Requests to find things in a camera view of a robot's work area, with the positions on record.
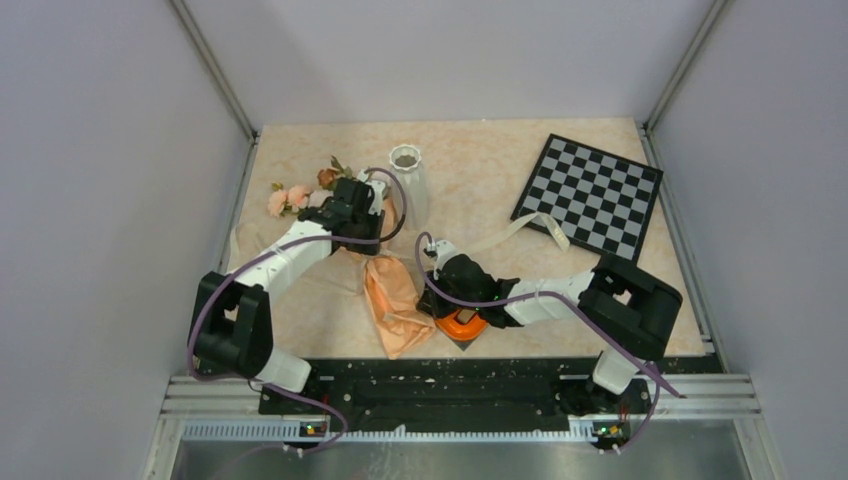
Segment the orange paper flower bouquet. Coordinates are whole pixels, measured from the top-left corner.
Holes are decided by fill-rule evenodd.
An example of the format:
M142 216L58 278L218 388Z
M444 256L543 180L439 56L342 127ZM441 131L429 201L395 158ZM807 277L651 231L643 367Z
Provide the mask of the orange paper flower bouquet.
M338 189L341 179L353 177L351 168L332 156L330 166L317 173L316 188L272 183L268 213L283 217L319 207ZM435 324L415 310L419 294L406 264L408 258L390 249L391 237L397 233L404 215L397 212L393 199L385 199L383 207L386 219L380 237L384 242L377 255L354 253L346 247L341 260L319 267L316 273L307 273L304 281L319 291L362 297L387 357L394 360L428 340L435 333Z

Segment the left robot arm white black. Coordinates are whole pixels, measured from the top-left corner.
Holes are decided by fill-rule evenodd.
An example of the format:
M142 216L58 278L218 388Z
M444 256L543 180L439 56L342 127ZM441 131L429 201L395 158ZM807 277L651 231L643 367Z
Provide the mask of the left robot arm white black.
M206 274L198 285L188 359L283 389L283 401L297 413L314 410L321 388L309 379L306 360L276 346L272 305L341 248L379 252L386 187L365 174L343 178L329 198L301 210L289 230L256 257L228 274Z

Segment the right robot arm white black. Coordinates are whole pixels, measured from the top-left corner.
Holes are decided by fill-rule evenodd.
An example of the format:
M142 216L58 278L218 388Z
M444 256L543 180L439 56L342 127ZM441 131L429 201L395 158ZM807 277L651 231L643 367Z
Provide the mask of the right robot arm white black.
M681 293L616 255L567 278L495 278L466 254L427 271L419 311L446 320L465 309L495 328L577 318L607 343L586 385L589 404L612 412L646 363L665 355L682 306Z

